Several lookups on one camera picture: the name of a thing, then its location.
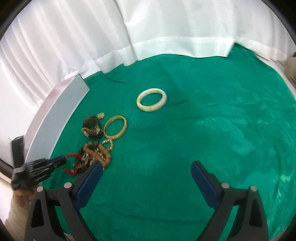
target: jewelry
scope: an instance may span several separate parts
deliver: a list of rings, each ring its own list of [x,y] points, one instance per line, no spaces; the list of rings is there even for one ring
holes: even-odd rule
[[[122,119],[123,122],[124,122],[124,123],[123,123],[123,128],[122,128],[122,130],[121,130],[118,134],[116,134],[116,135],[114,135],[114,136],[108,136],[107,133],[106,133],[106,129],[107,129],[107,127],[108,127],[113,121],[118,120],[118,119]],[[105,126],[104,126],[104,129],[103,129],[103,133],[104,133],[106,139],[116,140],[116,139],[122,137],[122,135],[123,135],[123,134],[125,133],[125,131],[126,131],[127,126],[128,126],[127,120],[126,120],[123,116],[121,116],[121,115],[113,116],[112,118],[110,118],[110,119],[106,122],[106,124],[105,124]]]
[[[152,93],[161,94],[162,97],[161,97],[160,101],[157,102],[156,104],[150,105],[150,106],[142,105],[141,104],[142,99],[145,96],[150,95]],[[139,94],[139,96],[137,98],[137,106],[139,107],[140,110],[143,110],[146,112],[152,112],[152,111],[159,110],[161,107],[163,107],[166,104],[167,100],[168,100],[168,97],[163,90],[157,89],[157,88],[152,88],[152,89],[145,90],[141,94]]]
[[[106,143],[110,143],[110,146],[107,148],[107,150],[111,151],[113,149],[113,146],[114,146],[113,141],[111,139],[106,139],[106,140],[103,140],[101,144],[104,145]]]
[[[87,138],[100,138],[103,135],[101,123],[99,122],[99,118],[95,115],[87,117],[84,120],[81,131]]]
[[[101,162],[103,164],[103,168],[105,168],[111,161],[111,154],[102,144],[89,142],[84,145],[83,150],[86,153],[86,157],[92,156],[93,158],[89,165],[97,160]]]
[[[103,119],[104,116],[105,116],[104,113],[99,113],[99,114],[97,114],[97,118],[98,118],[99,120],[100,120],[100,119]]]
[[[70,153],[70,154],[67,154],[65,155],[65,157],[76,157],[76,160],[81,160],[82,159],[82,156],[78,153]],[[75,168],[73,168],[71,171],[69,171],[68,169],[64,169],[64,172],[66,172],[67,174],[69,174],[70,176],[75,176],[77,173],[78,173],[78,169],[82,167],[82,165],[75,165],[76,166]]]

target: red beaded bracelet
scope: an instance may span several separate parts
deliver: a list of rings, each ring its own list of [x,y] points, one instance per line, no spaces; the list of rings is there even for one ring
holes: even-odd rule
[[[76,157],[81,160],[82,155],[80,155],[78,153],[69,153],[69,154],[65,155],[65,157]],[[70,176],[75,176],[78,173],[78,168],[74,168],[72,171],[64,169],[64,172],[66,172]]]

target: sleeve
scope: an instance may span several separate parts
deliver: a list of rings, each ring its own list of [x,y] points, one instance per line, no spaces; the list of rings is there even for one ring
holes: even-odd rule
[[[287,60],[285,74],[291,84],[296,88],[296,57]]]
[[[16,241],[24,241],[28,217],[28,208],[20,207],[12,196],[8,219],[5,227]]]

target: white backdrop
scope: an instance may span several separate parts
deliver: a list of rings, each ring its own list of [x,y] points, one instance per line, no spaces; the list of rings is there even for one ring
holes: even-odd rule
[[[279,61],[296,51],[261,0],[32,0],[0,42],[2,81],[36,113],[77,73],[162,53],[227,56],[234,42]]]
[[[1,66],[0,103],[0,159],[13,166],[10,142],[15,137],[26,133],[34,114],[17,96],[15,90],[7,81]]]

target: white wall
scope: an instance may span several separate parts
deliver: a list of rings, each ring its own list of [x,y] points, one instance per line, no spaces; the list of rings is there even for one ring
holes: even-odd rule
[[[26,134],[34,114],[17,96],[0,65],[0,158],[12,165],[10,141]]]

